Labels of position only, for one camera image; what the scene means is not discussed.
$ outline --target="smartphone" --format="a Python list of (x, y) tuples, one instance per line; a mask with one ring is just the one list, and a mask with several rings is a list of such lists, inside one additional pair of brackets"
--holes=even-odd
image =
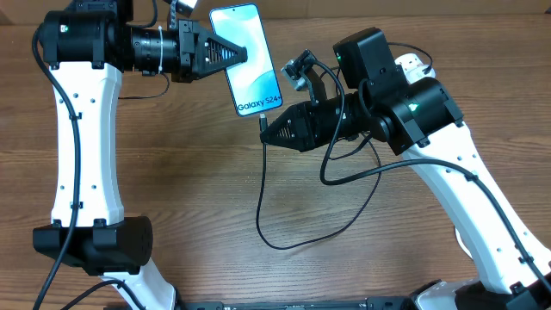
[(257, 6), (244, 4), (213, 9), (210, 22), (217, 35), (247, 48), (247, 61), (226, 69), (237, 114), (247, 116), (281, 107), (282, 93)]

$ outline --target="robotic arm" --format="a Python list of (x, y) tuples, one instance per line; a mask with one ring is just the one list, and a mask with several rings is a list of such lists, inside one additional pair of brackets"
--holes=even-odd
[[(124, 217), (115, 163), (115, 114), (122, 73), (166, 72), (173, 82), (191, 83), (247, 60), (244, 47), (208, 32), (197, 21), (176, 20), (176, 11), (189, 13), (186, 3), (171, 3), (169, 27), (163, 30), (128, 26), (133, 19), (132, 1), (83, 0), (64, 11), (49, 12), (35, 35), (60, 89), (54, 87), (58, 187), (52, 223), (34, 229), (34, 248), (106, 283), (117, 280), (113, 285), (132, 309), (180, 309), (183, 304), (151, 260), (149, 219)], [(65, 102), (60, 90), (70, 102)], [(74, 115), (67, 114), (64, 103), (71, 103)], [(83, 141), (76, 148), (74, 123)], [(79, 184), (76, 213), (72, 210), (75, 180)]]
[[(115, 113), (122, 73), (135, 70), (151, 76), (167, 72), (173, 82), (191, 83), (247, 60), (243, 47), (209, 33), (198, 22), (176, 19), (177, 12), (193, 9), (193, 1), (165, 2), (171, 7), (166, 30), (128, 26), (133, 19), (132, 1), (83, 0), (68, 10), (48, 13), (37, 32), (44, 61), (50, 66), (48, 72), (59, 83), (59, 87), (54, 85), (59, 180), (52, 223), (34, 229), (34, 248), (63, 264), (83, 268), (91, 276), (100, 276), (106, 285), (113, 284), (132, 309), (304, 310), (307, 306), (301, 304), (184, 305), (151, 260), (149, 219), (124, 217), (115, 165)], [(473, 177), (466, 179), (458, 170), (439, 165), (414, 165), (461, 233), (480, 279), (432, 283), (404, 298), (374, 297), (365, 303), (316, 303), (308, 307), (548, 307), (548, 283), (535, 270), (550, 280), (551, 252), (526, 228), (493, 181), (451, 95), (437, 80), (425, 77), (430, 73), (420, 73), (410, 65), (417, 59), (403, 56), (394, 60), (379, 29), (366, 29), (333, 48), (347, 85), (358, 91), (343, 94), (343, 99), (328, 99), (321, 78), (312, 69), (316, 59), (305, 51), (282, 71), (297, 90), (308, 88), (310, 100), (289, 107), (266, 127), (260, 135), (263, 143), (307, 152), (334, 144), (336, 136), (350, 138), (370, 131), (405, 159), (440, 159), (476, 176), (495, 197), (502, 214), (475, 186)], [(74, 107), (69, 115), (67, 100)], [(75, 123), (80, 127), (78, 138), (85, 141), (80, 147), (73, 147), (78, 146), (71, 135)], [(77, 172), (82, 177), (76, 178)], [(325, 180), (323, 171), (321, 176), (328, 185), (361, 177)], [(71, 195), (75, 188), (80, 190), (77, 201)], [(526, 253), (518, 249), (519, 245)]]
[[(300, 152), (326, 144), (331, 150), (333, 137), (353, 139), (370, 131), (376, 140), (387, 142), (404, 159), (442, 160), (470, 172), (486, 185), (502, 213), (473, 180), (458, 170), (427, 163), (412, 165), (459, 230), (480, 277), (480, 281), (434, 285), (414, 298), (417, 307), (547, 308), (551, 296), (544, 286), (548, 284), (536, 274), (540, 272), (550, 279), (551, 251), (518, 218), (480, 159), (452, 96), (440, 82), (428, 77), (433, 75), (430, 68), (413, 72), (420, 63), (414, 54), (394, 60), (377, 28), (353, 34), (333, 49), (348, 87), (358, 90), (343, 95), (344, 109), (341, 110), (340, 96), (326, 98), (325, 86), (312, 70), (318, 62), (306, 50), (289, 61), (282, 73), (296, 90), (308, 88), (310, 100), (283, 112), (261, 132), (261, 141)], [(366, 175), (325, 180), (325, 164), (326, 161), (320, 177), (326, 185), (347, 183)]]

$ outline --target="black cable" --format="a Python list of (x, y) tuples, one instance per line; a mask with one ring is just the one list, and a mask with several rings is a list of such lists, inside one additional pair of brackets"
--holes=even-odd
[[(435, 164), (435, 165), (440, 165), (440, 166), (443, 166), (443, 167), (453, 169), (455, 171), (459, 171), (463, 175), (465, 175), (465, 178), (469, 182), (474, 182), (480, 188), (480, 190), (482, 190), (482, 192), (486, 195), (486, 197), (488, 198), (488, 200), (490, 201), (490, 203), (493, 205), (494, 209), (498, 213), (499, 218), (503, 221), (504, 226), (505, 226), (507, 232), (510, 234), (513, 242), (515, 243), (518, 250), (520, 251), (523, 262), (526, 263), (530, 267), (532, 272), (534, 272), (534, 275), (538, 278), (538, 280), (540, 280), (542, 282), (542, 285), (544, 286), (544, 288), (551, 294), (551, 284), (549, 284), (549, 282), (547, 281), (545, 276), (537, 269), (536, 265), (534, 264), (534, 258), (526, 251), (526, 248), (524, 248), (524, 245), (522, 244), (522, 242), (518, 238), (517, 233), (515, 232), (511, 222), (507, 218), (505, 212), (503, 211), (503, 209), (499, 205), (498, 201), (496, 200), (496, 198), (494, 197), (492, 192), (487, 188), (487, 186), (485, 186), (485, 184), (481, 180), (479, 180), (478, 176), (474, 175), (471, 171), (459, 166), (458, 164), (452, 164), (452, 163), (446, 162), (444, 160), (433, 159), (433, 158), (412, 159), (412, 160), (400, 161), (400, 162), (393, 163), (393, 164), (386, 164), (382, 167), (366, 170), (364, 172), (356, 173), (355, 175), (352, 175), (352, 176), (349, 176), (349, 177), (344, 177), (344, 178), (341, 178), (341, 179), (338, 179), (338, 180), (331, 180), (331, 181), (326, 180), (325, 179), (325, 168), (327, 167), (327, 162), (328, 162), (329, 158), (331, 157), (331, 151), (332, 151), (332, 149), (335, 145), (335, 142), (337, 141), (338, 132), (340, 130), (341, 123), (342, 123), (341, 120), (343, 119), (344, 93), (343, 93), (343, 86), (340, 84), (340, 82), (338, 81), (337, 77), (333, 74), (333, 72), (327, 67), (327, 65), (321, 64), (317, 60), (314, 61), (314, 64), (319, 65), (320, 67), (322, 67), (327, 72), (327, 74), (329, 74), (333, 78), (333, 80), (335, 80), (335, 83), (339, 84), (338, 88), (341, 91), (341, 114), (340, 114), (340, 118), (337, 122), (337, 127), (335, 128), (335, 133), (333, 134), (333, 138), (331, 140), (331, 143), (327, 147), (327, 151), (325, 153), (323, 162), (321, 164), (321, 169), (319, 171), (319, 179), (321, 180), (321, 182), (323, 184), (325, 184), (325, 185), (345, 184), (345, 183), (353, 182), (355, 180), (358, 180), (358, 179), (361, 179), (361, 178), (364, 178), (364, 177), (373, 176), (374, 174), (379, 174), (379, 173), (382, 173), (384, 171), (390, 171), (392, 169), (396, 169), (396, 168), (399, 168), (399, 167), (406, 167), (406, 166), (417, 165), (417, 164)], [(361, 102), (363, 101), (362, 91), (363, 91), (363, 88), (360, 88), (359, 91), (358, 91)]]
[(127, 292), (128, 296), (130, 296), (130, 299), (132, 302), (138, 307), (139, 310), (145, 310), (145, 307), (139, 302), (138, 298), (134, 294), (134, 292), (127, 286), (124, 281), (121, 280), (107, 280), (105, 282), (100, 282), (96, 285), (94, 285), (91, 288), (88, 288), (84, 293), (80, 294), (77, 298), (69, 302), (65, 307), (62, 307), (61, 310), (68, 310), (77, 305), (81, 300), (88, 297), (90, 294), (96, 292), (98, 289), (106, 287), (108, 285), (117, 284), (118, 288), (122, 288)]
[(363, 149), (363, 147), (365, 145), (367, 145), (367, 143), (371, 140), (371, 134), (367, 137), (364, 137), (364, 139), (362, 140), (362, 143), (360, 143), (360, 145), (352, 152), (349, 152), (347, 154), (344, 154), (343, 156), (339, 156), (337, 158), (329, 158), (330, 160), (339, 160), (339, 159), (343, 159), (343, 158), (347, 158), (347, 157), (350, 157), (356, 153), (358, 153), (359, 151), (361, 151)]
[(152, 0), (153, 2), (153, 19), (147, 25), (128, 25), (131, 28), (145, 29), (155, 26), (158, 18), (158, 9), (157, 9), (157, 0)]
[(410, 45), (410, 44), (406, 44), (406, 43), (398, 43), (398, 42), (388, 42), (388, 45), (393, 45), (393, 46), (397, 46), (397, 47), (408, 47), (408, 48), (414, 49), (416, 51), (419, 51), (419, 52), (425, 54), (430, 59), (430, 65), (426, 69), (423, 70), (424, 74), (428, 74), (430, 72), (430, 69), (432, 69), (432, 57), (427, 52), (420, 49), (419, 47), (413, 46), (413, 45)]
[(166, 94), (167, 91), (169, 91), (170, 88), (170, 80), (169, 77), (164, 74), (164, 72), (161, 72), (160, 75), (162, 75), (166, 79), (166, 89), (158, 95), (155, 96), (126, 96), (126, 97), (119, 97), (120, 100), (138, 100), (138, 99), (151, 99), (151, 98), (157, 98), (161, 97), (162, 95)]
[(63, 243), (63, 246), (61, 247), (61, 251), (59, 251), (58, 258), (53, 263), (52, 269), (50, 270), (50, 273), (48, 274), (48, 277), (44, 281), (44, 285), (42, 285), (42, 289), (40, 290), (38, 297), (36, 298), (36, 302), (34, 303), (33, 310), (38, 310), (40, 308), (40, 305), (44, 301), (44, 297), (46, 297), (46, 292), (50, 288), (50, 285), (52, 284), (53, 278), (55, 277), (55, 274), (58, 272), (59, 266), (61, 265), (61, 261), (63, 260), (64, 255), (67, 253), (67, 250), (69, 248), (69, 244), (71, 243), (72, 235), (75, 231), (75, 226), (77, 225), (77, 217), (78, 217), (78, 210), (80, 208), (80, 169), (81, 169), (81, 154), (80, 154), (80, 133), (78, 131), (78, 116), (75, 113), (75, 109), (73, 108), (71, 104), (71, 100), (69, 99), (68, 95), (63, 90), (63, 87), (58, 83), (56, 78), (53, 76), (53, 74), (48, 70), (44, 62), (42, 61), (42, 57), (40, 56), (38, 52), (38, 41), (39, 41), (39, 33), (42, 26), (40, 25), (33, 35), (33, 42), (32, 42), (32, 49), (33, 49), (33, 55), (34, 59), (36, 60), (36, 63), (42, 70), (42, 72), (46, 75), (48, 80), (52, 83), (53, 87), (58, 91), (59, 95), (63, 99), (63, 102), (65, 103), (65, 106), (67, 107), (67, 111), (69, 112), (69, 117), (71, 118), (71, 124), (72, 124), (72, 134), (74, 139), (74, 146), (75, 146), (75, 176), (74, 176), (74, 184), (73, 184), (73, 197), (72, 197), (72, 213), (71, 213), (71, 223), (69, 224), (69, 230), (67, 231), (67, 236), (65, 238), (65, 242)]
[[(371, 149), (373, 150), (373, 153), (375, 154), (375, 157), (377, 158), (377, 164), (381, 167), (381, 158), (379, 158), (379, 153), (377, 153), (377, 150), (375, 150), (375, 147), (373, 146), (373, 144), (371, 143), (371, 141), (369, 141), (367, 139), (367, 142), (369, 143), (369, 145), (371, 146)], [(354, 222), (357, 220), (357, 218), (360, 216), (360, 214), (362, 214), (363, 210), (365, 209), (365, 207), (367, 207), (367, 205), (369, 204), (369, 201), (371, 201), (371, 197), (373, 197), (373, 194), (375, 193), (375, 191), (377, 190), (377, 186), (379, 186), (379, 181), (381, 180), (381, 173), (379, 174), (379, 176), (377, 177), (377, 181), (375, 182), (375, 186), (373, 187), (373, 189), (371, 190), (371, 193), (369, 194), (368, 196), (368, 199), (365, 201), (365, 203), (363, 204), (362, 208), (360, 208), (360, 210), (356, 213), (356, 216), (354, 216), (354, 218), (348, 223), (346, 224), (346, 226), (344, 226), (343, 228), (337, 230), (336, 232), (333, 232), (333, 233), (330, 233), (324, 237), (320, 237), (320, 238), (316, 238), (316, 239), (312, 239), (312, 240), (308, 240), (308, 241), (304, 241), (304, 242), (300, 242), (299, 244), (296, 244), (296, 245), (290, 245), (290, 246), (275, 246), (275, 245), (272, 245), (265, 237), (264, 235), (262, 234), (262, 231), (260, 229), (260, 207), (262, 206), (262, 199), (263, 199), (263, 195), (264, 195), (264, 185), (266, 183), (266, 152), (267, 152), (267, 146), (266, 144), (264, 143), (263, 144), (263, 168), (262, 168), (262, 182), (260, 184), (260, 196), (258, 197), (258, 206), (257, 206), (257, 232), (258, 232), (258, 235), (260, 236), (260, 238), (262, 239), (262, 241), (264, 241), (264, 243), (269, 246), (270, 248), (272, 249), (276, 249), (276, 250), (290, 250), (290, 249), (293, 249), (295, 247), (299, 247), (299, 246), (302, 246), (302, 245), (307, 245), (307, 244), (311, 244), (311, 243), (314, 243), (314, 242), (318, 242), (318, 241), (321, 241), (321, 240), (324, 240), (324, 239), (329, 239), (329, 238), (332, 238), (332, 237), (335, 237), (337, 236), (338, 234), (340, 233), (343, 233), (345, 230), (347, 230), (350, 226), (352, 226), (352, 224), (354, 224)]]
[[(340, 81), (340, 79), (338, 78), (338, 76), (341, 74), (341, 68), (339, 67), (338, 70), (337, 70), (337, 80)], [(335, 84), (335, 96), (338, 96), (338, 85)]]
[[(340, 68), (341, 68), (340, 66), (336, 65), (336, 66), (331, 67), (329, 69), (331, 69), (331, 71), (335, 71), (336, 69), (340, 69)], [(319, 76), (319, 78), (324, 78), (325, 74), (327, 74), (327, 72), (325, 72), (325, 71), (321, 72), (321, 75)]]

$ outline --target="white robotic arm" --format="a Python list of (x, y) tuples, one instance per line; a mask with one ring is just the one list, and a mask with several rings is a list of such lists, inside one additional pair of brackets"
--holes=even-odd
[[(78, 212), (77, 227), (93, 227), (97, 219), (105, 226), (124, 220), (124, 208), (119, 196), (115, 160), (115, 118), (122, 73), (112, 65), (92, 69), (90, 62), (63, 62), (51, 73), (71, 97), (71, 103), (80, 115), (82, 208)], [(60, 221), (68, 227), (71, 221), (72, 185), (74, 178), (74, 145), (71, 120), (63, 99), (55, 90), (58, 107), (59, 174), (58, 192), (52, 210), (52, 223)], [(138, 274), (127, 271), (105, 272), (104, 281), (121, 280), (146, 309), (172, 310), (176, 306), (176, 290), (163, 279), (157, 266), (149, 258)], [(139, 310), (128, 293), (117, 284), (113, 286), (132, 309)]]
[[(429, 139), (430, 145), (412, 146), (402, 157), (437, 158), (458, 164), (478, 175), (498, 200), (524, 247), (534, 258), (537, 268), (543, 275), (551, 272), (548, 264), (551, 262), (551, 251), (518, 218), (484, 166), (467, 125), (447, 125), (431, 134)], [(446, 167), (421, 164), (413, 165), (412, 168), (427, 183), (459, 230), (473, 256), (480, 282), (487, 291), (512, 295), (519, 283), (527, 288), (538, 280), (526, 263), (519, 263), (522, 258), (509, 232), (494, 206), (476, 184), (469, 182), (460, 172)], [(419, 309), (455, 309), (455, 291), (463, 286), (465, 282), (436, 285), (418, 297)], [(449, 294), (443, 294), (449, 288), (452, 288)]]

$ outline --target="wood grain surface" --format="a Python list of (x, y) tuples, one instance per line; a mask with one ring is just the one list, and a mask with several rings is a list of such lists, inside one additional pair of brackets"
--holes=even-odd
[[(166, 21), (169, 5), (158, 2), (158, 20)], [(71, 0), (2, 0), (0, 25), (34, 25), (47, 12), (64, 9)], [(211, 9), (250, 3), (250, 0), (198, 0), (191, 18), (208, 20)], [(366, 16), (448, 16), (543, 14), (548, 0), (255, 0), (264, 19)], [(152, 0), (133, 0), (133, 17), (138, 23), (152, 19)]]
[[(497, 15), (265, 21), (274, 65), (305, 48), (335, 65), (331, 46), (364, 28), (429, 51), (437, 77), (465, 114), (488, 169), (529, 229), (551, 246), (551, 16)], [(29, 309), (52, 260), (33, 250), (57, 180), (52, 86), (32, 59), (33, 27), (0, 28), (0, 308)], [(394, 55), (409, 52), (393, 48)], [(162, 78), (128, 72), (123, 96), (157, 93)], [(307, 99), (280, 77), (284, 108)], [(284, 108), (268, 113), (274, 120)], [(339, 144), (336, 153), (357, 142)], [(384, 163), (397, 158), (376, 144)], [(436, 199), (409, 169), (383, 175), (373, 201), (342, 235), (291, 251), (255, 230), (262, 168), (257, 117), (235, 115), (223, 73), (173, 84), (159, 99), (120, 102), (117, 169), (127, 216), (145, 214), (153, 258), (186, 301), (325, 301), (403, 295), (431, 280), (475, 276)], [(277, 245), (348, 222), (375, 180), (328, 188), (325, 149), (269, 147), (261, 226)], [(375, 164), (370, 152), (331, 163), (330, 176)], [(59, 309), (97, 282), (63, 266), (44, 309)], [(81, 309), (121, 299), (104, 288)]]

